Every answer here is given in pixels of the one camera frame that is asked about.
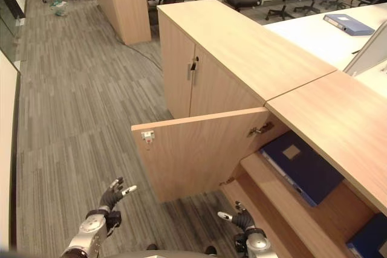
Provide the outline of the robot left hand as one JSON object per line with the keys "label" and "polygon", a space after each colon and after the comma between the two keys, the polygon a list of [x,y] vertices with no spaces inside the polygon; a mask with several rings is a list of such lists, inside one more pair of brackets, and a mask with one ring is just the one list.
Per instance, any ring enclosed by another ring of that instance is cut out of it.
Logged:
{"label": "robot left hand", "polygon": [[100,198],[99,209],[112,211],[120,200],[122,200],[126,195],[137,190],[136,185],[124,188],[123,183],[124,179],[122,176],[117,177],[112,183],[110,183]]}

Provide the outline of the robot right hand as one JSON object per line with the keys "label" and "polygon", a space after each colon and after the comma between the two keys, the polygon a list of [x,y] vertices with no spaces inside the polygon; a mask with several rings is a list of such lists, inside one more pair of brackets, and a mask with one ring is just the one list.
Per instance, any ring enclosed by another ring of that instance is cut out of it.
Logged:
{"label": "robot right hand", "polygon": [[231,215],[223,211],[219,211],[217,215],[219,218],[236,225],[237,227],[242,229],[243,232],[256,227],[252,215],[240,201],[235,201],[235,208],[238,211],[235,215]]}

